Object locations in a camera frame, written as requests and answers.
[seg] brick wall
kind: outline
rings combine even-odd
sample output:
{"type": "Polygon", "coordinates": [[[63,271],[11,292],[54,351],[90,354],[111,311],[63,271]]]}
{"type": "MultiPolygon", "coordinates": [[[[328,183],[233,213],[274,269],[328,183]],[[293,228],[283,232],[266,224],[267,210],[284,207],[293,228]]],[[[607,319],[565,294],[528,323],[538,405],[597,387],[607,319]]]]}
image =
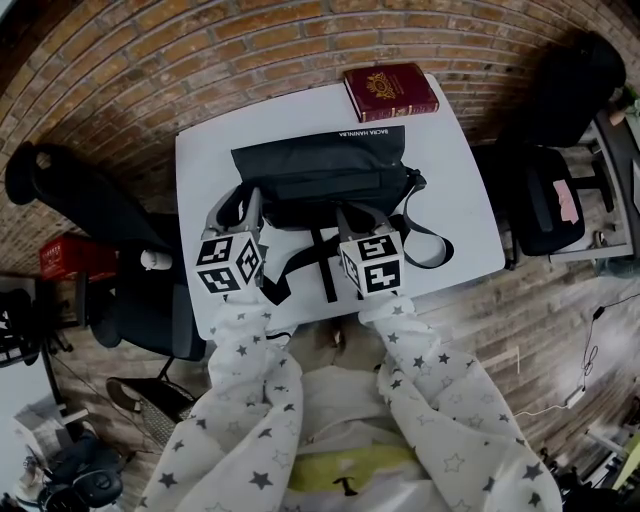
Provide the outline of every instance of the brick wall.
{"type": "MultiPolygon", "coordinates": [[[[176,133],[376,62],[418,62],[468,137],[488,138],[545,49],[577,30],[610,39],[640,83],[640,41],[618,2],[84,0],[0,96],[0,169],[23,140],[66,144],[170,211],[176,133]]],[[[37,249],[72,226],[42,204],[11,205],[2,188],[0,270],[36,273],[37,249]]]]}

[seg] black shoulder bag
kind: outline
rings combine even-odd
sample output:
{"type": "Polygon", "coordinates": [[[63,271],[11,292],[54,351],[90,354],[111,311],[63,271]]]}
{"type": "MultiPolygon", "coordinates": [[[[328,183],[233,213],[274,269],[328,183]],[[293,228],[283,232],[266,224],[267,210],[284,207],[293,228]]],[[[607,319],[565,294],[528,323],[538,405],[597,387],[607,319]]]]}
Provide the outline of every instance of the black shoulder bag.
{"type": "MultiPolygon", "coordinates": [[[[410,198],[426,181],[420,171],[402,163],[403,153],[404,126],[321,133],[232,150],[243,180],[236,199],[247,196],[243,190],[258,187],[269,224],[277,229],[311,230],[313,235],[314,245],[291,257],[277,283],[265,278],[262,290],[271,302],[280,304],[290,295],[289,273],[312,263],[320,264],[327,300],[336,300],[326,260],[338,255],[339,239],[323,241],[319,230],[337,227],[336,208],[350,203],[381,211],[403,240],[413,230],[442,241],[444,257],[438,264],[419,263],[405,252],[409,264],[437,268],[453,257],[449,240],[414,222],[407,213],[410,198]],[[392,215],[405,197],[404,212],[392,215]]],[[[354,231],[369,231],[372,219],[353,210],[354,231]]]]}

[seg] yellow object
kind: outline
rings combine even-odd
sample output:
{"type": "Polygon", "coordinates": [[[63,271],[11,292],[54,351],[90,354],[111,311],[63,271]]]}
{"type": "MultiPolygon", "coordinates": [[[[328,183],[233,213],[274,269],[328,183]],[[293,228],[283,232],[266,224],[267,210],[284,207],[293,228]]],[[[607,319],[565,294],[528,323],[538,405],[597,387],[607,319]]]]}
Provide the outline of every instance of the yellow object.
{"type": "Polygon", "coordinates": [[[636,434],[633,436],[633,439],[629,441],[629,443],[624,447],[627,450],[629,456],[622,466],[622,471],[620,471],[620,475],[618,475],[618,479],[616,483],[613,484],[613,490],[617,491],[622,487],[622,485],[627,481],[627,478],[631,476],[638,464],[640,464],[640,434],[636,434]]]}
{"type": "Polygon", "coordinates": [[[394,469],[405,462],[418,462],[411,450],[374,444],[344,452],[318,453],[296,457],[289,489],[299,492],[335,491],[335,481],[348,478],[351,489],[362,489],[376,471],[394,469]]]}

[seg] pink label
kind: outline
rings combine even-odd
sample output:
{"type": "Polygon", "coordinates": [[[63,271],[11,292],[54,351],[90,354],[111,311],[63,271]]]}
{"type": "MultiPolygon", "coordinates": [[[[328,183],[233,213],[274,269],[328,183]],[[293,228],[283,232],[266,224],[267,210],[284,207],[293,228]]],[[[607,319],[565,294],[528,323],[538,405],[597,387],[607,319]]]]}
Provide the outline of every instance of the pink label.
{"type": "Polygon", "coordinates": [[[573,196],[569,190],[569,186],[565,180],[558,180],[553,182],[553,187],[558,194],[558,203],[560,204],[560,218],[565,222],[571,222],[575,224],[578,222],[578,210],[573,202],[573,196]]]}

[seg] black strap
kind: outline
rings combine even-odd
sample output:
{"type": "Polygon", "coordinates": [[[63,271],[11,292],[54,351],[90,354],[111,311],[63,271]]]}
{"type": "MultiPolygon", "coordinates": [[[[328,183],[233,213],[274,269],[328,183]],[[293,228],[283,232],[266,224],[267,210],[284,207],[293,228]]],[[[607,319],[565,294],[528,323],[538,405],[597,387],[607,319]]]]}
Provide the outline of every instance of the black strap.
{"type": "MultiPolygon", "coordinates": [[[[311,238],[313,239],[313,245],[315,247],[324,245],[324,240],[322,239],[319,229],[311,230],[311,238]]],[[[333,277],[331,277],[331,269],[329,268],[329,255],[325,254],[322,250],[316,254],[318,255],[318,265],[320,266],[320,275],[322,276],[327,302],[336,302],[338,296],[336,295],[336,288],[333,285],[333,277]]]]}
{"type": "MultiPolygon", "coordinates": [[[[442,241],[445,249],[444,257],[442,258],[442,261],[435,265],[419,263],[414,258],[409,256],[406,251],[404,253],[404,258],[410,265],[422,269],[434,269],[444,265],[449,260],[451,260],[451,258],[453,257],[454,249],[453,244],[449,240],[418,224],[413,219],[411,219],[411,217],[409,217],[409,200],[411,199],[413,194],[424,189],[426,185],[426,180],[418,174],[415,177],[415,184],[413,186],[413,189],[411,190],[411,192],[407,196],[407,200],[405,201],[404,211],[402,212],[402,214],[393,215],[389,219],[389,221],[391,222],[391,225],[400,233],[403,243],[406,242],[406,239],[411,231],[422,233],[424,235],[435,236],[442,241]]],[[[322,271],[323,263],[326,264],[328,258],[338,256],[338,245],[340,245],[339,235],[336,235],[324,242],[318,242],[318,239],[316,237],[314,239],[314,245],[301,250],[300,252],[294,254],[291,258],[289,258],[289,261],[284,266],[282,274],[280,274],[280,278],[276,283],[271,281],[271,279],[269,279],[267,276],[264,276],[263,285],[261,288],[262,293],[264,293],[265,297],[267,297],[267,299],[269,299],[273,304],[275,304],[276,306],[280,305],[287,297],[291,295],[291,289],[289,288],[289,283],[287,282],[287,276],[291,272],[294,272],[302,267],[306,267],[307,265],[312,265],[314,263],[321,263],[320,269],[322,271]]],[[[335,302],[335,289],[333,287],[331,273],[328,272],[327,276],[325,275],[325,272],[322,272],[322,279],[325,284],[327,301],[335,302]]]]}
{"type": "Polygon", "coordinates": [[[406,250],[404,252],[404,259],[406,260],[407,263],[409,263],[410,265],[413,265],[414,267],[430,270],[430,269],[441,267],[442,265],[447,263],[449,260],[451,260],[451,258],[453,258],[454,249],[453,249],[453,244],[449,240],[447,240],[443,236],[438,235],[437,233],[434,233],[430,229],[427,229],[424,226],[418,224],[411,217],[409,217],[408,209],[409,209],[409,200],[411,199],[411,196],[413,196],[413,194],[415,194],[416,192],[420,192],[426,186],[427,186],[427,182],[421,175],[418,174],[417,176],[415,176],[415,184],[413,186],[413,189],[407,196],[407,200],[404,203],[404,210],[402,212],[402,215],[400,214],[393,215],[391,216],[389,221],[391,222],[391,225],[397,231],[400,232],[400,236],[402,237],[403,243],[406,242],[406,239],[409,236],[409,233],[411,233],[411,231],[415,231],[416,233],[422,233],[423,235],[435,236],[442,241],[442,244],[444,245],[444,257],[442,258],[442,261],[440,261],[435,265],[427,265],[426,263],[420,263],[415,259],[413,259],[411,256],[409,256],[406,250]]]}
{"type": "Polygon", "coordinates": [[[336,235],[320,245],[312,245],[311,247],[307,247],[306,249],[302,249],[300,252],[297,252],[289,258],[289,261],[287,261],[287,264],[284,266],[282,274],[280,274],[280,278],[276,283],[267,276],[263,277],[261,288],[262,293],[273,304],[276,306],[280,305],[287,297],[289,297],[289,295],[291,295],[287,276],[299,268],[317,263],[321,258],[328,259],[332,256],[337,256],[338,245],[340,245],[340,237],[336,235]]]}

